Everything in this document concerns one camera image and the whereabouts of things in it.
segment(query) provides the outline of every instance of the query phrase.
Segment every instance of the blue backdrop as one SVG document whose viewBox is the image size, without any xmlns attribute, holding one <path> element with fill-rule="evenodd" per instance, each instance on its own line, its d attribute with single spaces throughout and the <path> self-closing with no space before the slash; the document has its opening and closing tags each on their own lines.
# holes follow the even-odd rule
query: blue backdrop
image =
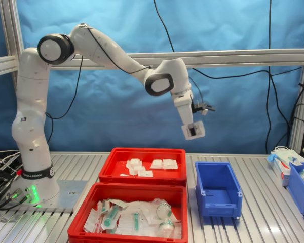
<svg viewBox="0 0 304 243">
<path fill-rule="evenodd" d="M 70 33 L 86 22 L 113 38 L 128 53 L 171 52 L 152 0 L 18 0 L 25 48 L 36 47 L 49 33 Z M 176 51 L 266 49 L 269 1 L 157 0 Z M 272 48 L 304 47 L 304 0 L 276 0 L 272 6 Z M 272 67 L 272 74 L 297 67 Z M 204 68 L 210 76 L 240 75 L 266 67 Z M 274 77 L 286 117 L 297 97 L 300 70 Z M 148 95 L 143 86 L 119 70 L 83 71 L 78 95 L 66 117 L 54 121 L 49 143 L 58 151 L 110 151 L 114 147 L 170 147 L 187 152 L 264 153 L 269 123 L 265 111 L 268 75 L 211 80 L 193 70 L 204 100 L 216 112 L 202 119 L 205 138 L 185 141 L 181 119 L 170 94 Z M 51 71 L 47 111 L 64 114 L 72 100 L 77 71 Z M 16 147 L 11 123 L 16 101 L 10 76 L 0 77 L 0 149 Z M 193 86 L 195 99 L 199 99 Z M 286 132 L 271 87 L 272 131 L 269 150 Z M 47 137 L 51 121 L 45 125 Z"/>
</svg>

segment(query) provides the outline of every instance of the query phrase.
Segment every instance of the metal base plate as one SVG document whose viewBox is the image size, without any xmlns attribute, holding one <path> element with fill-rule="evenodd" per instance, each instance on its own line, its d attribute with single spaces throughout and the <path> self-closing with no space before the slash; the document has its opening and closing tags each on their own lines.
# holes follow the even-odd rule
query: metal base plate
<svg viewBox="0 0 304 243">
<path fill-rule="evenodd" d="M 50 200 L 44 201 L 35 207 L 21 205 L 13 210 L 46 211 L 46 212 L 73 212 L 79 203 L 82 192 L 86 189 L 88 181 L 57 180 L 59 193 Z"/>
</svg>

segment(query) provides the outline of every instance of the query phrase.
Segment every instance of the green led light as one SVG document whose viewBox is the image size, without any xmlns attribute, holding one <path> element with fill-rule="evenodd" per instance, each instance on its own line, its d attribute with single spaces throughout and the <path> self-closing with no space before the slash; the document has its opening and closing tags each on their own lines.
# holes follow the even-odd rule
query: green led light
<svg viewBox="0 0 304 243">
<path fill-rule="evenodd" d="M 38 203 L 40 201 L 40 198 L 37 194 L 37 190 L 36 190 L 36 187 L 34 185 L 31 186 L 31 189 L 32 189 L 32 194 L 34 194 L 34 200 L 32 203 Z"/>
</svg>

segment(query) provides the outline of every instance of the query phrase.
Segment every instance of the green syringe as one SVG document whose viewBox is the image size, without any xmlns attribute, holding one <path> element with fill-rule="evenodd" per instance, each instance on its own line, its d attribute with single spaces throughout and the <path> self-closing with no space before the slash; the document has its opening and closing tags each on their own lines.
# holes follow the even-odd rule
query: green syringe
<svg viewBox="0 0 304 243">
<path fill-rule="evenodd" d="M 138 231 L 138 213 L 133 214 L 134 216 L 134 229 L 135 231 Z"/>
<path fill-rule="evenodd" d="M 102 201 L 102 212 L 104 212 L 106 210 L 106 200 Z"/>
<path fill-rule="evenodd" d="M 106 227 L 110 226 L 110 223 L 112 222 L 112 220 L 115 218 L 115 216 L 117 215 L 117 212 L 119 210 L 119 207 L 117 205 L 114 205 L 111 209 L 111 211 L 108 213 L 108 215 L 106 216 L 107 219 L 103 222 L 104 225 Z"/>
</svg>

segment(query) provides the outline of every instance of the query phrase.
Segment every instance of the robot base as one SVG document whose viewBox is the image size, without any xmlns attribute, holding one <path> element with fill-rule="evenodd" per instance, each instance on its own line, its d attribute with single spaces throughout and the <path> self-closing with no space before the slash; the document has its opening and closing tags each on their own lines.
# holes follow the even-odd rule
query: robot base
<svg viewBox="0 0 304 243">
<path fill-rule="evenodd" d="M 54 178 L 47 177 L 27 180 L 19 177 L 12 183 L 10 193 L 20 188 L 22 194 L 17 197 L 17 200 L 7 204 L 5 208 L 15 205 L 24 196 L 30 194 L 31 197 L 27 201 L 13 210 L 72 212 L 79 203 L 79 198 L 86 185 L 87 181 L 56 181 Z"/>
<path fill-rule="evenodd" d="M 60 187 L 59 193 L 50 200 L 41 202 L 36 207 L 30 207 L 28 210 L 46 211 L 46 212 L 66 212 L 71 213 L 80 203 L 82 192 L 87 187 L 88 181 L 56 181 Z"/>
</svg>

